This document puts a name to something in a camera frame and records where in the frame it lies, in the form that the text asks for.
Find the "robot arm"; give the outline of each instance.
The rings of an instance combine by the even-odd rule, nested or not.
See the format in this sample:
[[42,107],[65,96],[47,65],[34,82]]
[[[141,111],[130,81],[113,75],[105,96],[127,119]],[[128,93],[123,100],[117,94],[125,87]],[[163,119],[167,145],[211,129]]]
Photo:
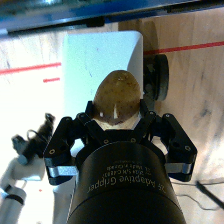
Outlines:
[[[114,136],[111,135],[113,132],[123,132],[123,136],[125,132],[126,141],[146,146],[152,144],[153,136],[160,137],[168,151],[165,157],[168,175],[184,182],[191,180],[197,149],[173,115],[165,114],[160,118],[154,112],[148,111],[144,100],[141,100],[142,118],[134,130],[103,131],[96,121],[91,120],[92,107],[92,102],[89,101],[86,113],[78,114],[75,120],[70,117],[63,118],[56,129],[44,152],[50,184],[58,185],[77,175],[83,160],[88,155],[98,147],[114,141]],[[76,158],[72,158],[70,149],[78,138],[82,139],[85,147]]]
[[[186,223],[168,176],[189,181],[197,149],[175,117],[161,118],[141,100],[133,130],[104,131],[91,119],[93,110],[90,101],[75,120],[64,117],[44,152],[50,184],[76,176],[67,223]],[[73,158],[79,138],[84,148]]]

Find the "black cylinder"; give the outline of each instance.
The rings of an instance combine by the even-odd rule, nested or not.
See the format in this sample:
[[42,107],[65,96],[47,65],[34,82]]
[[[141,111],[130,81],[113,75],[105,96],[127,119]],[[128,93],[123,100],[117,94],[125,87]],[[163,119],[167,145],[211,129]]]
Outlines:
[[116,142],[84,161],[68,224],[186,224],[162,160],[149,148]]

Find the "red line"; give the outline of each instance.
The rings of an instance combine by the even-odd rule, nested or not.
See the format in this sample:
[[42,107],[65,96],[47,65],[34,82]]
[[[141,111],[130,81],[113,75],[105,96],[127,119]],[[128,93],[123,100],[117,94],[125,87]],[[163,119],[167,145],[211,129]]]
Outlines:
[[161,54],[161,53],[168,53],[168,52],[175,52],[175,51],[196,50],[196,49],[203,49],[208,47],[219,47],[219,46],[224,46],[224,41],[145,51],[144,55]]
[[55,82],[55,81],[60,81],[60,78],[44,79],[43,80],[44,83],[47,83],[47,82]]
[[34,65],[34,66],[23,67],[23,68],[4,69],[4,70],[0,70],[0,75],[25,72],[25,71],[31,71],[31,70],[38,70],[38,69],[44,69],[44,68],[52,68],[52,67],[58,67],[58,66],[61,66],[60,62],[52,63],[52,64],[45,64],[45,65]]

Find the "cable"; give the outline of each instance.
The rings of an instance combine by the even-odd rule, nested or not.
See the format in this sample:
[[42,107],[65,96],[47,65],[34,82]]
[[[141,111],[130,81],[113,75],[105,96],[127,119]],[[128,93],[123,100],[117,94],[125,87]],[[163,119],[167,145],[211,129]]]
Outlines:
[[27,131],[27,139],[28,139],[28,141],[30,141],[30,137],[29,137],[29,133],[30,132],[35,133],[44,143],[48,143],[48,141],[45,139],[45,137],[43,135],[40,135],[38,132],[36,132],[34,130],[28,130]]
[[[177,184],[177,185],[186,185],[186,186],[193,186],[196,187],[196,184],[182,184],[182,183],[176,183],[176,182],[171,182],[172,184]],[[224,184],[224,181],[220,181],[220,182],[214,182],[214,183],[207,183],[207,184],[203,184],[203,185],[217,185],[217,184]]]
[[172,184],[177,184],[177,185],[186,185],[186,186],[193,186],[196,187],[196,184],[181,184],[181,183],[176,183],[176,182],[171,182]]
[[217,211],[217,210],[220,209],[220,207],[217,207],[217,208],[204,208],[199,201],[195,200],[194,198],[192,198],[190,195],[187,195],[187,194],[177,194],[176,196],[177,197],[188,197],[188,198],[190,198],[192,201],[196,202],[201,209],[203,209],[205,211]]

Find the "brown potato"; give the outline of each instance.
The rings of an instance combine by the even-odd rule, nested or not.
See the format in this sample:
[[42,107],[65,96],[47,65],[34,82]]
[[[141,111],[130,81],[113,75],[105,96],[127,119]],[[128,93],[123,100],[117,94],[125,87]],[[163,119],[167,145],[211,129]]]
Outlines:
[[114,126],[137,118],[140,95],[139,84],[130,72],[111,72],[96,92],[94,119]]

